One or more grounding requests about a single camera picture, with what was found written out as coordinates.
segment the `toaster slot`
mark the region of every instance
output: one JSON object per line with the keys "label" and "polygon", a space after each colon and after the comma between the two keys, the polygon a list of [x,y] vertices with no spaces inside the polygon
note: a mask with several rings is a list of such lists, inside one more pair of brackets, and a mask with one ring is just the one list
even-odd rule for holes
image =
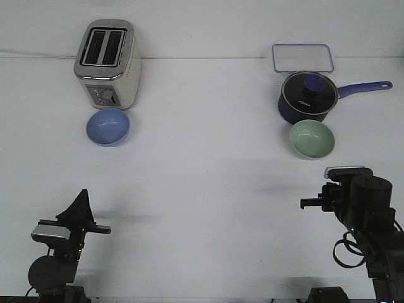
{"label": "toaster slot", "polygon": [[93,28],[81,65],[118,66],[125,32],[119,28]]}

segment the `white table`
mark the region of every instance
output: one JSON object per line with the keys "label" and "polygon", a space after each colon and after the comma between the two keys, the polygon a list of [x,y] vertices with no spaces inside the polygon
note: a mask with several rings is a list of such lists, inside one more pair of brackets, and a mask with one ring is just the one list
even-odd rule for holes
{"label": "white table", "polygon": [[345,227],[319,208],[327,166],[390,180],[404,222],[403,59],[335,59],[338,85],[390,80],[339,101],[336,148],[299,158],[277,109],[285,77],[267,59],[144,59],[131,131],[117,148],[85,134],[96,111],[73,60],[0,59],[0,293],[21,295],[46,253],[30,233],[87,188],[95,221],[75,284],[99,297],[294,298],[341,286],[373,298],[365,267],[332,258]]}

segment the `purple handle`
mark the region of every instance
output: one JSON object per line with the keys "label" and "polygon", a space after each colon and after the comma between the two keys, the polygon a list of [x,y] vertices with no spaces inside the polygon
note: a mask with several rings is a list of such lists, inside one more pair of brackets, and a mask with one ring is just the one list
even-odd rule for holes
{"label": "purple handle", "polygon": [[389,90],[392,87],[393,84],[390,81],[360,83],[339,87],[338,94],[341,99],[353,93],[370,92],[372,90]]}

